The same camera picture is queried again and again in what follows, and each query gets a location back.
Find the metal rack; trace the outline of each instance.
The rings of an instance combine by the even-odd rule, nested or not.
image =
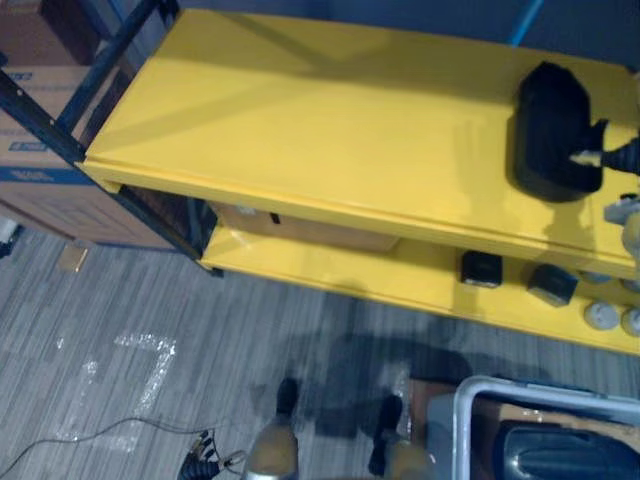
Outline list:
[[[149,16],[157,11],[165,24],[170,24],[175,20],[178,10],[176,0],[141,0],[109,44],[97,55],[91,69],[58,118],[49,115],[2,70],[0,70],[0,107],[57,153],[66,163],[78,170],[78,173],[86,176],[78,168],[78,164],[81,164],[85,159],[86,149],[70,132],[73,131],[89,103]],[[105,192],[169,242],[176,250],[194,261],[202,257],[204,247],[208,242],[208,238],[203,237],[210,235],[210,230],[215,224],[208,225],[206,231],[203,231],[202,226],[195,218],[197,200],[188,199],[187,215],[190,218],[190,229],[187,238],[185,238],[134,195],[130,188],[122,187],[117,192],[106,190]]]
[[[613,172],[588,208],[552,207],[514,188],[502,161],[482,161],[505,158],[511,92],[541,61],[568,63],[594,91],[597,114],[612,118],[609,141],[628,141],[636,135],[637,116],[622,100],[633,87],[624,69],[434,35],[185,11],[85,151],[68,130],[95,93],[94,82],[109,70],[102,58],[114,62],[160,5],[148,0],[136,8],[57,120],[6,75],[0,100],[177,250],[214,273],[260,275],[638,354],[637,338],[622,329],[596,331],[583,319],[594,298],[620,311],[635,304],[618,282],[582,282],[570,306],[554,309],[527,293],[525,280],[539,262],[631,278],[634,264],[619,244],[617,227],[591,212],[602,211],[610,192],[631,190],[635,180]],[[247,68],[256,62],[260,68]],[[391,71],[396,66],[400,73]],[[176,82],[181,88],[167,94],[167,85]],[[620,95],[610,95],[612,88]],[[402,112],[409,120],[380,111]],[[334,150],[345,144],[345,121],[359,128],[349,130],[349,148]],[[251,141],[239,141],[245,138]],[[472,140],[482,140],[482,148],[471,149]],[[433,162],[440,168],[432,168]],[[186,207],[190,228],[184,235],[183,225],[180,234],[146,207],[136,189],[400,241],[391,252],[373,254],[235,231],[224,222],[216,227],[198,221],[202,200],[194,199]],[[446,208],[439,207],[442,199]],[[589,242],[580,222],[591,226]],[[504,257],[503,286],[477,289],[459,281],[459,253],[468,249]]]

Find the lower shelf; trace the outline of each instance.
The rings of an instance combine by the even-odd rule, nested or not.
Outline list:
[[[295,240],[216,228],[201,263],[209,268],[291,282],[380,302],[463,317],[536,335],[619,352],[640,354],[640,338],[620,327],[598,331],[583,317],[594,300],[619,310],[640,305],[640,294],[620,283],[581,281],[568,306],[554,308],[529,294],[525,285],[533,264],[505,259],[504,283],[497,289],[458,281],[461,252],[452,247],[402,240],[393,251],[371,254]]]

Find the black object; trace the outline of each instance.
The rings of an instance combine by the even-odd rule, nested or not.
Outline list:
[[[11,255],[11,252],[13,251],[13,246],[16,244],[16,240],[18,240],[18,237],[22,234],[23,230],[24,229],[22,228],[22,226],[18,225],[16,229],[13,231],[13,234],[11,235],[11,237],[9,237],[9,240],[7,242],[0,243],[0,258],[4,258],[8,255]]]
[[[578,200],[602,186],[602,169],[570,160],[602,151],[607,122],[591,126],[589,95],[573,74],[543,62],[520,84],[514,177],[527,193],[550,202]]]
[[[640,457],[595,432],[504,422],[493,470],[496,480],[638,480]]]
[[[603,167],[640,175],[640,137],[616,150],[603,152],[601,163]]]
[[[573,297],[578,278],[555,265],[538,266],[529,279],[528,290],[554,307],[568,305]]]
[[[502,285],[502,257],[469,250],[462,255],[462,283],[496,288]]]
[[[285,378],[278,387],[276,415],[291,417],[298,403],[298,382],[293,378]]]
[[[217,462],[199,460],[197,455],[189,452],[180,467],[178,480],[208,480],[220,474]]]
[[[397,395],[389,395],[382,401],[378,424],[373,434],[373,451],[369,457],[369,473],[376,477],[383,477],[387,465],[386,452],[387,441],[383,433],[395,432],[402,415],[402,399]]]

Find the gray carpet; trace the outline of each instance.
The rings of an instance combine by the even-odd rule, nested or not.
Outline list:
[[[216,425],[222,452],[248,449],[286,373],[302,380],[303,478],[366,476],[379,401],[406,392],[409,375],[640,396],[636,357],[245,275],[216,279],[175,254],[94,247],[79,274],[63,273],[62,248],[26,232],[0,261],[0,469],[34,439],[129,415]],[[6,478],[173,479],[191,440],[123,425],[87,444],[38,447]]]

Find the yellow shelving unit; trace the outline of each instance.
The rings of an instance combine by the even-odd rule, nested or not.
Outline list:
[[[585,86],[617,147],[640,125],[624,68],[503,45],[382,28],[187,10],[139,72],[81,164],[122,185],[396,235],[373,255],[216,233],[201,263],[638,353],[621,330],[582,320],[591,298],[620,308],[619,283],[581,284],[554,309],[524,290],[532,262],[633,278],[621,228],[603,208],[637,190],[542,202],[510,179],[515,99],[542,61]],[[458,249],[499,254],[497,290],[457,282]]]
[[[622,328],[598,331],[584,321],[594,299],[606,299],[620,314],[637,295],[618,281],[580,282],[571,303],[555,308],[526,291],[532,264],[506,259],[504,283],[496,289],[461,283],[461,252],[453,247],[402,240],[390,253],[372,254],[295,240],[216,228],[202,263],[394,305],[476,320],[619,352],[640,354],[640,338]]]

